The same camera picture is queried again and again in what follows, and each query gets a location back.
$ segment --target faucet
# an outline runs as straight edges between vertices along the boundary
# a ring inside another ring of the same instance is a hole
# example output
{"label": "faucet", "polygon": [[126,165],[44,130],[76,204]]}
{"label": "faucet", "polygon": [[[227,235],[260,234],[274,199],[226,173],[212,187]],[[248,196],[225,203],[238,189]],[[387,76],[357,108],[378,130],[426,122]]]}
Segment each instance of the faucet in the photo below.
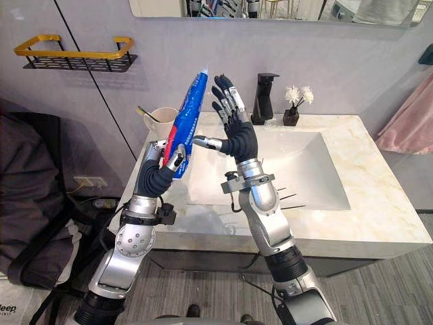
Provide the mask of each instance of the faucet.
{"label": "faucet", "polygon": [[272,81],[279,77],[275,73],[258,73],[256,99],[254,101],[254,110],[252,111],[251,121],[253,125],[264,125],[265,120],[273,118],[271,98]]}

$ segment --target white flower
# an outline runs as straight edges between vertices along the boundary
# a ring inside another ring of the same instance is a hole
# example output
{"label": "white flower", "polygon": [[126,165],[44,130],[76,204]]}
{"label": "white flower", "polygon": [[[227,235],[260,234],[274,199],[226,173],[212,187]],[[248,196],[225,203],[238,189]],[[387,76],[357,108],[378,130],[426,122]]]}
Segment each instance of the white flower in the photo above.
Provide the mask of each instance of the white flower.
{"label": "white flower", "polygon": [[299,89],[297,87],[286,87],[286,94],[284,95],[284,99],[288,100],[289,103],[295,104],[299,100],[299,95]]}
{"label": "white flower", "polygon": [[309,86],[302,87],[301,91],[305,101],[311,105],[314,100],[314,95],[313,92],[311,91],[311,88]]}

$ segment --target wall shelf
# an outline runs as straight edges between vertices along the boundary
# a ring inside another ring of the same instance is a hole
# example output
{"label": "wall shelf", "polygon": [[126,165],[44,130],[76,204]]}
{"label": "wall shelf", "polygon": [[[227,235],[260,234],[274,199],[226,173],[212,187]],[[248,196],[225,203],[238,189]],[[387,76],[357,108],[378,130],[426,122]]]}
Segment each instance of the wall shelf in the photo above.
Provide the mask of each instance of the wall shelf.
{"label": "wall shelf", "polygon": [[[33,50],[31,46],[41,41],[55,41],[60,50]],[[137,59],[129,50],[134,40],[129,37],[114,37],[116,52],[65,51],[59,35],[37,35],[17,46],[17,56],[25,56],[28,60],[24,69],[82,70],[100,72],[125,72]]]}

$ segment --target toothpaste tube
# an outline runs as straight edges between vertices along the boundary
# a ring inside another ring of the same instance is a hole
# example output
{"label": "toothpaste tube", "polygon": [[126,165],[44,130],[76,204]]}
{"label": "toothpaste tube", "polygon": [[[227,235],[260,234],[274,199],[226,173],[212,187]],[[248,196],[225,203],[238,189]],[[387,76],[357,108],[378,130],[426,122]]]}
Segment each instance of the toothpaste tube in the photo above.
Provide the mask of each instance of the toothpaste tube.
{"label": "toothpaste tube", "polygon": [[168,141],[165,146],[163,165],[165,166],[176,150],[179,144],[184,144],[186,149],[186,159],[181,163],[173,178],[180,179],[185,173],[189,156],[192,151],[192,139],[196,132],[198,116],[200,115],[204,92],[208,82],[208,72],[204,70],[197,74],[191,86],[189,86],[187,95],[183,100],[182,106],[173,123]]}

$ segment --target white mug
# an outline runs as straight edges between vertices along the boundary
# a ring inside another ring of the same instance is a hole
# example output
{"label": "white mug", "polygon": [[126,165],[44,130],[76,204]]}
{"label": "white mug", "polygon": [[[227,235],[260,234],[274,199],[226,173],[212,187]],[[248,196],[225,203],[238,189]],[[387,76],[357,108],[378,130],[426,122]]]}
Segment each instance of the white mug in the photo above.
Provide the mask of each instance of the white mug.
{"label": "white mug", "polygon": [[177,113],[177,110],[174,108],[160,107],[151,113],[160,122],[154,121],[146,114],[143,115],[143,121],[149,130],[156,134],[158,139],[166,139],[171,131]]}

